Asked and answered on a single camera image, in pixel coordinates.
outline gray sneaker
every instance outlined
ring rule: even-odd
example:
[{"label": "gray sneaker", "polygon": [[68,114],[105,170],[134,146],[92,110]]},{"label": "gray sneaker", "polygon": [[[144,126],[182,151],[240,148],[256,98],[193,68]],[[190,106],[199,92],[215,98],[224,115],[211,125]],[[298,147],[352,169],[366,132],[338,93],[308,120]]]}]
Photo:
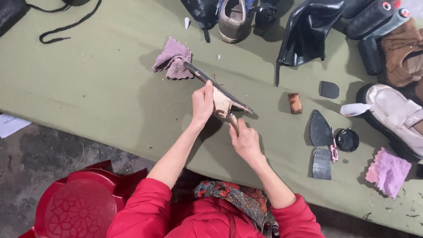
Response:
[{"label": "gray sneaker", "polygon": [[245,0],[221,0],[219,6],[219,32],[226,43],[237,43],[247,30],[247,4]]}]

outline purple towel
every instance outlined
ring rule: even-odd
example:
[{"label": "purple towel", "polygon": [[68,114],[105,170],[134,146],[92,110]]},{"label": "purple towel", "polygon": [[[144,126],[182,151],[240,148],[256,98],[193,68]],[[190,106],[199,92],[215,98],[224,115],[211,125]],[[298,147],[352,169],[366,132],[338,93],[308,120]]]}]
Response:
[{"label": "purple towel", "polygon": [[169,37],[165,49],[156,59],[153,72],[167,69],[166,78],[183,79],[194,78],[194,75],[184,67],[184,62],[191,63],[191,51],[179,41]]},{"label": "purple towel", "polygon": [[395,199],[410,171],[411,164],[390,154],[385,148],[377,153],[374,160],[366,174],[366,180],[376,183],[377,188],[384,194]]}]

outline black shoelace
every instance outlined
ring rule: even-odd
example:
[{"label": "black shoelace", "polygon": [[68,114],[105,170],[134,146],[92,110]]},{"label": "black shoelace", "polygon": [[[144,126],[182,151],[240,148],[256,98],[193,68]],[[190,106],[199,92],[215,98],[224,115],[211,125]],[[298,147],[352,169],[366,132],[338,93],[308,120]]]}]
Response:
[{"label": "black shoelace", "polygon": [[[47,31],[47,32],[41,34],[40,37],[39,37],[40,42],[43,43],[43,44],[51,44],[51,43],[54,43],[54,42],[59,42],[59,41],[65,40],[65,39],[70,39],[70,37],[59,37],[59,38],[51,39],[49,41],[44,41],[44,37],[46,37],[49,34],[53,34],[53,33],[61,32],[61,31],[64,31],[64,30],[68,30],[68,29],[70,29],[72,27],[75,27],[75,26],[83,23],[84,21],[86,21],[88,18],[90,18],[92,15],[94,15],[94,13],[97,11],[97,9],[99,8],[99,6],[100,6],[101,3],[102,3],[102,0],[99,0],[98,3],[97,3],[97,5],[96,5],[96,7],[94,8],[94,10],[92,12],[88,13],[85,17],[83,17],[78,22],[73,23],[73,24],[70,24],[70,25],[67,25],[67,26],[64,26],[64,27],[57,28],[55,30]],[[28,4],[28,6],[29,7],[32,7],[33,9],[37,9],[39,11],[50,12],[50,13],[60,12],[60,11],[66,11],[66,10],[68,10],[71,7],[71,5],[68,4],[68,3],[65,4],[63,7],[58,8],[58,9],[55,9],[55,10],[44,10],[44,9],[42,9],[40,7],[37,7],[35,5],[32,5],[32,4]]]}]

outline woman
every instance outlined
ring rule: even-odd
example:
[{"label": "woman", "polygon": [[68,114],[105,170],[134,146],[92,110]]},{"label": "woman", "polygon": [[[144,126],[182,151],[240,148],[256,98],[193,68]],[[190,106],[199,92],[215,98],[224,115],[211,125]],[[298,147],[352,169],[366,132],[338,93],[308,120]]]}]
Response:
[{"label": "woman", "polygon": [[[199,198],[172,204],[171,189],[181,173],[200,131],[213,113],[211,81],[192,95],[191,124],[138,185],[125,208],[109,228],[109,238],[131,237],[263,237],[251,219],[226,200]],[[239,136],[229,133],[236,152],[251,166],[263,183],[272,204],[272,214],[284,238],[324,237],[320,225],[304,199],[294,194],[267,164],[260,152],[258,134],[239,119]]]}]

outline olive green table cover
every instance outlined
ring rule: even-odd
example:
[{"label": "olive green table cover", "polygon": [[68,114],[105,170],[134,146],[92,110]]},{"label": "olive green table cover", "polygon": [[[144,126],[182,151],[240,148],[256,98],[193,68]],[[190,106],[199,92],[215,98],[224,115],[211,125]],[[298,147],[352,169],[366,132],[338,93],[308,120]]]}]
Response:
[{"label": "olive green table cover", "polygon": [[[63,4],[30,2],[49,9]],[[96,0],[55,14],[32,9],[0,38],[0,110],[158,161],[188,126],[192,92],[204,85],[198,79],[168,80],[166,72],[151,71],[172,36],[192,51],[194,66],[210,77],[215,74],[219,84],[254,110],[254,115],[237,116],[258,131],[271,167],[294,192],[310,203],[359,218],[371,213],[372,222],[423,235],[423,216],[407,216],[423,211],[423,181],[406,181],[402,188],[407,193],[401,189],[395,200],[380,195],[364,176],[376,152],[390,149],[388,140],[363,119],[338,113],[341,105],[355,102],[361,86],[376,82],[365,72],[356,41],[332,29],[326,60],[281,67],[280,86],[274,87],[284,28],[290,9],[300,3],[282,4],[283,17],[273,34],[251,34],[238,44],[224,43],[218,26],[210,31],[211,43],[195,22],[186,30],[189,14],[177,0],[104,0],[86,22],[46,38],[71,39],[44,45],[38,41],[41,33],[78,21]],[[321,80],[339,85],[339,98],[319,96]],[[300,115],[290,114],[287,95],[295,92],[301,95]],[[349,127],[360,137],[355,152],[339,152],[332,180],[310,177],[314,148],[308,125],[313,109],[334,130]],[[187,168],[262,188],[234,151],[228,129],[226,123],[212,120],[196,141]]]}]

